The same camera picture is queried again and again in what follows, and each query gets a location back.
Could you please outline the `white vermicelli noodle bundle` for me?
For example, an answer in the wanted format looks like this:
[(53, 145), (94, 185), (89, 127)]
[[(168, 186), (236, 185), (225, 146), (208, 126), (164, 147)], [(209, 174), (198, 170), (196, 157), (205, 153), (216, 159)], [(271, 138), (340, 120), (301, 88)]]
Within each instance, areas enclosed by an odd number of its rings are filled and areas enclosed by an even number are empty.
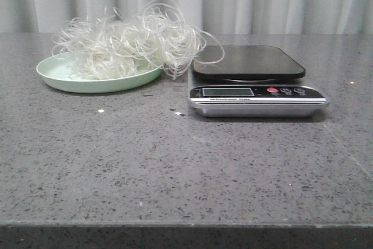
[(202, 59), (206, 38), (213, 35), (187, 22), (175, 0), (152, 0), (130, 17), (121, 11), (102, 18), (76, 17), (54, 34), (52, 54), (73, 61), (71, 75), (106, 80), (160, 69), (176, 79), (193, 60), (216, 64), (225, 57)]

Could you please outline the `silver black kitchen scale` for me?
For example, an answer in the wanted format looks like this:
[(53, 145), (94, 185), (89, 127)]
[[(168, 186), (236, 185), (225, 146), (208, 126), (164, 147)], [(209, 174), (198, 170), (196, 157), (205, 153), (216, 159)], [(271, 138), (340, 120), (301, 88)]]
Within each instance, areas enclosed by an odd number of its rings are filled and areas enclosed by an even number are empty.
[(188, 69), (188, 101), (206, 117), (309, 117), (329, 99), (305, 73), (278, 47), (211, 45)]

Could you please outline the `light green round plate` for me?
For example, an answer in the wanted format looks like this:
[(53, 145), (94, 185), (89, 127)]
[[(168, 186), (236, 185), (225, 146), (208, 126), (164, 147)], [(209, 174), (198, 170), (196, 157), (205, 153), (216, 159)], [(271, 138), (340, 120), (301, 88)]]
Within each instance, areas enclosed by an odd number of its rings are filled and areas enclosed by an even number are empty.
[(36, 71), (42, 80), (55, 89), (72, 93), (110, 93), (133, 89), (155, 80), (161, 69), (118, 79), (83, 79), (72, 73), (73, 59), (67, 54), (54, 55), (38, 63)]

